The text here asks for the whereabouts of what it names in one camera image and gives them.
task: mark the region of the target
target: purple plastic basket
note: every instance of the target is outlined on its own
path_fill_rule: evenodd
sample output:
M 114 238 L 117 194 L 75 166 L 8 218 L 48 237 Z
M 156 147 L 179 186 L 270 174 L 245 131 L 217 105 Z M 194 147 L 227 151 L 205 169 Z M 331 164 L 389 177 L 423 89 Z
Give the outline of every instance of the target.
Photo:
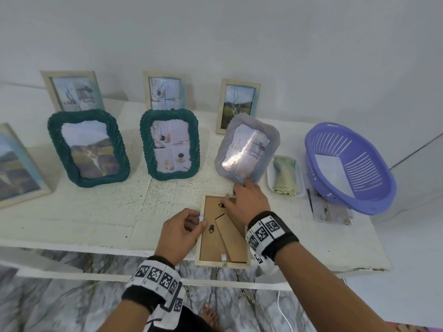
M 391 206 L 397 190 L 394 176 L 368 140 L 345 126 L 322 122 L 307 133 L 305 146 L 309 179 L 328 202 L 370 216 Z M 340 158 L 355 198 L 335 188 L 324 177 L 315 155 Z

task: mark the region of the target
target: green picture frame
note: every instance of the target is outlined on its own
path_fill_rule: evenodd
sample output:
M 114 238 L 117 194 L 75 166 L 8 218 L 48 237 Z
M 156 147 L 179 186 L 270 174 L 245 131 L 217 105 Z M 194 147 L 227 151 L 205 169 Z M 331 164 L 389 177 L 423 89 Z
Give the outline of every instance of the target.
M 71 148 L 62 135 L 62 126 L 65 123 L 76 124 L 85 121 L 98 121 L 106 125 L 106 133 L 114 148 L 114 157 L 119 164 L 118 173 L 98 178 L 85 178 L 80 175 L 80 169 L 73 160 Z M 47 127 L 68 178 L 76 185 L 82 188 L 91 188 L 101 184 L 122 182 L 129 177 L 131 166 L 126 155 L 125 144 L 118 130 L 116 119 L 108 112 L 101 109 L 78 112 L 59 111 L 49 118 Z
M 155 157 L 154 149 L 156 147 L 151 134 L 151 126 L 157 121 L 182 120 L 188 123 L 189 134 L 189 158 L 191 167 L 187 171 L 175 171 L 163 173 L 157 170 L 158 163 Z M 143 141 L 144 158 L 147 164 L 147 170 L 152 178 L 158 181 L 169 179 L 185 179 L 193 177 L 200 169 L 200 140 L 198 137 L 198 120 L 192 111 L 187 109 L 178 109 L 171 111 L 146 111 L 140 120 L 140 134 Z

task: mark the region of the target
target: person's right hand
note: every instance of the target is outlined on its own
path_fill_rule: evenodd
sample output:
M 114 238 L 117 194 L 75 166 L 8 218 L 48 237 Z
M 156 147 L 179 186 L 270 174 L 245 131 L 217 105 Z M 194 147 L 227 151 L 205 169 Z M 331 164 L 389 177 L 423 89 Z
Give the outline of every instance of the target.
M 237 197 L 234 204 L 228 198 L 223 199 L 224 206 L 233 217 L 249 225 L 251 220 L 263 211 L 270 211 L 268 198 L 263 194 L 260 186 L 254 185 L 252 180 L 246 179 L 245 185 L 234 184 L 233 193 Z

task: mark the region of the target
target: gray wall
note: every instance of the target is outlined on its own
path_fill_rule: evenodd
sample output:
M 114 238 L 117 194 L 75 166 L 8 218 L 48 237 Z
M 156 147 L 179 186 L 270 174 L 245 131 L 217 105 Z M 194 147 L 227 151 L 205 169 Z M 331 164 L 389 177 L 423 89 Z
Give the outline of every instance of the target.
M 217 111 L 221 78 L 262 84 L 257 117 L 341 122 L 389 165 L 442 131 L 443 0 L 0 0 L 0 80 L 95 70 L 144 101 L 142 70 L 188 75 Z

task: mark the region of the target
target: forearm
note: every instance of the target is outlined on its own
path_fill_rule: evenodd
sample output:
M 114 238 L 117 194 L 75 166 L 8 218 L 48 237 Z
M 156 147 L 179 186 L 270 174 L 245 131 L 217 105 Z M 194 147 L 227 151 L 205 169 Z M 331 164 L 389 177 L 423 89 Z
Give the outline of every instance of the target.
M 275 262 L 318 332 L 392 331 L 300 243 L 283 247 Z
M 123 300 L 97 332 L 142 332 L 149 315 L 146 307 Z

